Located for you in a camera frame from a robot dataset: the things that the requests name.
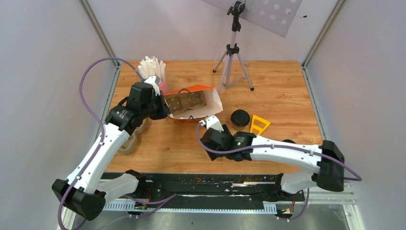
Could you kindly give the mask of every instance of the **wire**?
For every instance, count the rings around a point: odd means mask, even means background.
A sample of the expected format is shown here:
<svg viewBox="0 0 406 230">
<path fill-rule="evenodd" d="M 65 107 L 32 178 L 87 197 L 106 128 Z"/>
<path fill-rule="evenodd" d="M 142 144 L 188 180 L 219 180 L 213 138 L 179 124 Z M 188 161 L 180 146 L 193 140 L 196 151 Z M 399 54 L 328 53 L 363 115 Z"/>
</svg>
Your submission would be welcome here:
<svg viewBox="0 0 406 230">
<path fill-rule="evenodd" d="M 128 61 L 119 58 L 119 57 L 105 57 L 102 59 L 99 59 L 95 62 L 93 62 L 83 73 L 82 78 L 80 79 L 80 84 L 79 84 L 79 95 L 80 95 L 80 99 L 83 102 L 83 105 L 85 106 L 85 108 L 88 110 L 88 112 L 94 117 L 94 119 L 97 121 L 97 123 L 99 124 L 99 127 L 101 129 L 101 139 L 100 139 L 100 143 L 104 142 L 104 135 L 105 135 L 105 130 L 104 130 L 104 126 L 102 121 L 100 120 L 99 117 L 97 117 L 97 115 L 93 112 L 93 110 L 89 107 L 88 103 L 85 100 L 85 97 L 83 96 L 83 82 L 85 81 L 86 75 L 88 74 L 88 72 L 91 70 L 91 68 L 93 68 L 96 64 L 98 64 L 99 62 L 102 61 L 106 61 L 106 60 L 118 60 L 118 61 L 122 61 L 126 64 L 128 64 L 138 75 L 138 77 L 143 80 L 141 74 L 139 73 L 139 71 Z M 85 165 L 82 167 L 82 169 L 79 171 L 77 177 L 72 181 L 72 183 L 69 185 L 69 187 L 67 188 L 67 190 L 65 191 L 64 195 L 61 198 L 61 202 L 59 203 L 59 207 L 58 207 L 58 224 L 60 226 L 60 228 L 62 230 L 69 230 L 67 229 L 63 222 L 62 222 L 62 208 L 63 208 L 63 204 L 65 203 L 66 197 L 68 196 L 68 194 L 70 193 L 70 191 L 72 190 L 73 186 L 76 184 L 76 182 L 78 181 L 78 178 L 80 178 L 80 176 L 82 176 L 83 172 L 87 169 L 87 167 L 90 165 L 91 161 L 94 159 L 94 157 L 96 156 L 96 154 L 99 152 L 99 149 L 101 147 L 101 144 L 96 146 L 96 149 L 94 150 L 94 152 L 92 153 L 92 155 L 89 157 L 88 161 L 85 163 Z M 86 220 L 83 220 L 83 222 L 74 230 L 79 230 L 84 224 L 85 224 Z"/>
<path fill-rule="evenodd" d="M 174 198 L 175 196 L 176 196 L 176 193 L 173 194 L 173 195 L 171 195 L 170 197 L 168 197 L 168 198 L 166 198 L 166 199 L 163 199 L 163 200 L 160 200 L 160 201 L 154 201 L 154 202 L 147 202 L 147 201 L 137 200 L 137 199 L 135 199 L 135 198 L 133 198 L 133 197 L 131 197 L 131 196 L 129 196 L 129 195 L 124 195 L 123 197 L 128 198 L 128 199 L 131 199 L 131 200 L 134 200 L 135 202 L 138 202 L 138 203 L 140 203 L 140 204 L 157 205 L 157 204 L 160 204 L 160 203 L 162 203 L 162 202 L 167 202 L 167 201 L 169 201 L 170 199 Z"/>
<path fill-rule="evenodd" d="M 166 198 L 166 199 L 164 199 L 164 200 L 161 200 L 161 201 L 159 201 L 159 202 L 161 202 L 162 204 L 161 205 L 159 205 L 157 208 L 155 208 L 154 210 L 152 210 L 152 211 L 150 211 L 150 212 L 148 212 L 148 213 L 145 213 L 145 214 L 141 214 L 141 215 L 135 215 L 135 218 L 137 219 L 137 218 L 139 218 L 139 217 L 147 217 L 147 216 L 150 216 L 150 215 L 152 215 L 153 213 L 155 213 L 156 211 L 158 211 L 158 210 L 160 210 L 161 208 L 162 208 L 162 206 L 164 206 L 169 200 L 171 200 L 172 198 L 174 198 L 176 196 L 176 194 L 173 194 L 172 196 L 170 196 L 170 197 L 168 197 L 168 198 Z M 130 196 L 127 196 L 126 195 L 126 197 L 127 198 L 130 198 L 130 199 L 132 199 L 132 200 L 135 200 L 134 198 L 132 198 L 132 197 L 130 197 Z M 115 223 L 115 222 L 118 222 L 118 221 L 120 221 L 120 220 L 122 220 L 122 219 L 125 219 L 125 218 L 132 218 L 134 215 L 125 215 L 125 216 L 123 216 L 123 217 L 119 217 L 119 218 L 117 218 L 117 219 L 115 219 L 115 220 L 113 220 L 113 221 L 111 221 L 110 223 L 108 223 L 108 224 L 106 224 L 106 225 L 104 225 L 104 226 L 102 226 L 102 227 L 100 227 L 100 228 L 98 228 L 98 229 L 96 229 L 96 230 L 102 230 L 102 229 L 104 229 L 105 227 L 107 227 L 107 226 L 109 226 L 109 225 L 111 225 L 111 224 L 113 224 L 113 223 Z"/>
<path fill-rule="evenodd" d="M 307 196 L 306 196 L 306 202 L 304 203 L 304 207 L 302 209 L 302 211 L 299 213 L 299 215 L 293 217 L 293 218 L 281 218 L 281 217 L 277 217 L 276 219 L 282 219 L 286 222 L 289 222 L 291 220 L 295 220 L 295 219 L 299 219 L 307 210 L 307 207 L 309 205 L 309 195 L 310 195 L 310 188 L 307 188 Z"/>
<path fill-rule="evenodd" d="M 151 189 L 148 188 L 148 189 L 145 191 L 145 193 L 147 194 L 148 202 L 151 202 Z"/>
<path fill-rule="evenodd" d="M 233 149 L 233 150 L 228 150 L 228 151 L 217 151 L 217 150 L 213 150 L 213 149 L 209 149 L 208 147 L 206 147 L 202 141 L 199 138 L 199 127 L 202 123 L 199 122 L 196 126 L 196 138 L 197 141 L 199 142 L 200 146 L 202 146 L 206 151 L 215 153 L 215 154 L 230 154 L 230 153 L 235 153 L 235 152 L 240 152 L 243 150 L 249 150 L 249 149 L 253 149 L 253 148 L 281 148 L 281 149 L 290 149 L 290 150 L 297 150 L 297 151 L 301 151 L 301 152 L 305 152 L 305 153 L 311 153 L 313 155 L 319 156 L 319 157 L 323 157 L 326 158 L 330 161 L 333 161 L 334 163 L 337 163 L 339 166 L 343 167 L 344 169 L 346 169 L 348 172 L 350 172 L 352 175 L 355 176 L 355 178 L 352 177 L 344 177 L 344 180 L 349 180 L 349 181 L 362 181 L 361 176 L 359 176 L 354 170 L 352 170 L 350 167 L 348 167 L 347 165 L 345 165 L 344 163 L 342 163 L 341 161 L 330 157 L 328 155 L 322 154 L 322 153 L 318 153 L 318 152 L 312 152 L 310 150 L 307 149 L 303 149 L 300 147 L 295 147 L 295 146 L 289 146 L 289 145 L 251 145 L 251 146 L 246 146 L 246 147 L 242 147 L 242 148 L 238 148 L 238 149 Z"/>
<path fill-rule="evenodd" d="M 293 202 L 292 202 L 292 212 L 294 212 L 294 204 L 296 203 L 296 200 L 294 199 L 294 195 L 292 196 Z"/>
<path fill-rule="evenodd" d="M 190 92 L 190 91 L 189 91 L 188 89 L 186 89 L 186 88 L 183 88 L 183 89 L 179 90 L 178 93 L 182 92 L 183 90 L 185 90 L 185 91 L 187 91 L 188 93 L 192 94 L 193 96 L 199 98 L 199 96 L 198 96 L 197 94 L 195 94 L 194 92 Z"/>
<path fill-rule="evenodd" d="M 194 117 L 192 115 L 189 116 L 189 119 L 192 119 L 194 122 L 198 122 L 194 119 Z"/>
</svg>

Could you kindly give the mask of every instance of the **red wire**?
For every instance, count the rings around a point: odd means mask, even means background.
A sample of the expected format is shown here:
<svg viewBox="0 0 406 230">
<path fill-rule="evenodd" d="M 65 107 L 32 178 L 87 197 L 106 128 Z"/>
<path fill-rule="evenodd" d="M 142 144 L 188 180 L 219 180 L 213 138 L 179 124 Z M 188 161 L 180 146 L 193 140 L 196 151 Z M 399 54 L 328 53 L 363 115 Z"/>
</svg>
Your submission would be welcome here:
<svg viewBox="0 0 406 230">
<path fill-rule="evenodd" d="M 151 190 L 148 188 L 147 189 L 147 199 L 148 199 L 148 202 L 151 202 Z"/>
<path fill-rule="evenodd" d="M 295 199 L 294 199 L 294 195 L 292 196 L 292 199 L 293 199 L 293 201 L 292 201 L 292 212 L 294 212 L 294 204 L 295 204 Z"/>
</svg>

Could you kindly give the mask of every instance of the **metal floor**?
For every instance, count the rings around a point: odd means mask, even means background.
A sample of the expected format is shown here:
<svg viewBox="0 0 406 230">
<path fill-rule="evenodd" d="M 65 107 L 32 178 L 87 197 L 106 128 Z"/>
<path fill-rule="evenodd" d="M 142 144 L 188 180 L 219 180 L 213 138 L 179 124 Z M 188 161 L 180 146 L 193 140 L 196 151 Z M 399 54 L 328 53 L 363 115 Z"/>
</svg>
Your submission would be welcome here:
<svg viewBox="0 0 406 230">
<path fill-rule="evenodd" d="M 295 205 L 296 213 L 303 205 Z M 121 211 L 104 211 L 88 221 L 82 230 L 96 230 L 112 220 L 127 215 Z M 125 218 L 103 230 L 349 230 L 342 205 L 313 205 L 298 220 L 286 223 L 266 214 L 200 214 L 157 212 L 140 219 Z"/>
</svg>

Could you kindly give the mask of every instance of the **pink cup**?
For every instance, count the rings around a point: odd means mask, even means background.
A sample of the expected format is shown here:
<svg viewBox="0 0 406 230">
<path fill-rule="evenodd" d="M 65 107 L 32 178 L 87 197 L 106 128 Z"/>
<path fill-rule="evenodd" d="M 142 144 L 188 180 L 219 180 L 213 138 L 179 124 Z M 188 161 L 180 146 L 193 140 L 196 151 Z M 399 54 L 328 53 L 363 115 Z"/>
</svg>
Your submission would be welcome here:
<svg viewBox="0 0 406 230">
<path fill-rule="evenodd" d="M 166 78 L 164 78 L 163 82 L 161 82 L 159 85 L 159 90 L 161 90 L 164 94 L 169 93 L 169 87 L 166 82 Z"/>
</svg>

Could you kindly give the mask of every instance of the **white panel with holes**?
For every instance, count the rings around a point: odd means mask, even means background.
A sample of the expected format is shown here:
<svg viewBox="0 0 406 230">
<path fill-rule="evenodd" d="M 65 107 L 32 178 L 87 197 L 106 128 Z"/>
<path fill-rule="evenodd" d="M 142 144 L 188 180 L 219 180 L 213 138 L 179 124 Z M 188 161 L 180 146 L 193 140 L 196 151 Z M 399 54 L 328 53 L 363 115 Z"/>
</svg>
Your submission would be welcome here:
<svg viewBox="0 0 406 230">
<path fill-rule="evenodd" d="M 235 0 L 202 0 L 227 11 Z M 257 26 L 286 37 L 302 0 L 246 0 L 246 9 L 240 15 Z"/>
<path fill-rule="evenodd" d="M 154 208 L 136 209 L 135 201 L 116 199 L 104 206 L 103 211 L 141 211 L 150 212 Z M 264 203 L 264 209 L 194 209 L 194 208 L 161 208 L 157 212 L 188 212 L 188 213 L 240 213 L 240 214 L 276 214 L 276 204 Z"/>
</svg>

